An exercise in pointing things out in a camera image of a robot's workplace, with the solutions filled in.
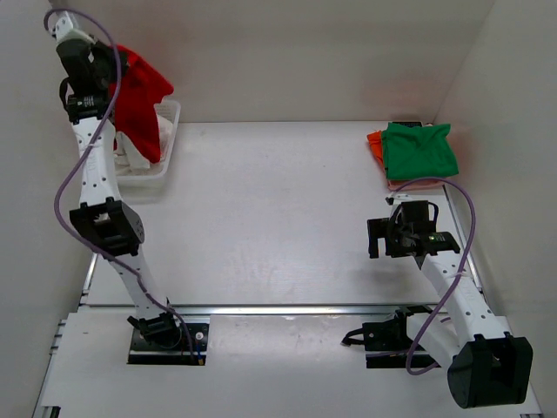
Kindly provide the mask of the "red t shirt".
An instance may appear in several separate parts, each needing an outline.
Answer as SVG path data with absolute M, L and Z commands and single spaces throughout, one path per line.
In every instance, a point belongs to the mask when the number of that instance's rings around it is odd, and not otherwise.
M 151 164 L 162 152 L 155 105 L 174 92 L 173 85 L 136 52 L 119 44 L 127 58 L 120 92 L 115 105 L 115 127 L 131 141 Z

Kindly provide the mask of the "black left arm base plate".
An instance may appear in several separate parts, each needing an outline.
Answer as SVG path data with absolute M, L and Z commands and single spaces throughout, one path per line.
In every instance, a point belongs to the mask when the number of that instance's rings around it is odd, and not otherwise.
M 192 366 L 206 364 L 210 323 L 197 320 L 186 323 L 192 346 L 181 326 L 173 335 L 159 344 L 144 338 L 136 328 L 131 334 L 127 363 L 142 366 Z

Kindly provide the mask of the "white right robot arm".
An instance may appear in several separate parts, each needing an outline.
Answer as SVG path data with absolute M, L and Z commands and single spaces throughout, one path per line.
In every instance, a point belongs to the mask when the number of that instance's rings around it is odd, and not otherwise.
M 393 344 L 427 351 L 446 371 L 450 394 L 461 408 L 523 403 L 532 346 L 527 338 L 512 335 L 467 276 L 456 239 L 437 229 L 438 206 L 406 195 L 395 195 L 387 203 L 392 208 L 389 217 L 367 222 L 371 258 L 378 257 L 381 239 L 386 255 L 413 258 L 449 317 L 443 321 L 428 310 L 408 313 L 390 327 Z

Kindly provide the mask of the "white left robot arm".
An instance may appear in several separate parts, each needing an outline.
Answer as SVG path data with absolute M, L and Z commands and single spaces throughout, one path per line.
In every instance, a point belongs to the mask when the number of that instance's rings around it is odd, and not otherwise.
M 56 52 L 67 73 L 64 82 L 72 89 L 64 109 L 77 140 L 82 173 L 79 205 L 69 213 L 71 228 L 124 283 L 136 309 L 128 319 L 134 329 L 145 341 L 174 349 L 189 334 L 158 291 L 143 255 L 142 220 L 123 202 L 117 185 L 109 87 L 121 74 L 124 55 L 86 35 L 58 41 Z

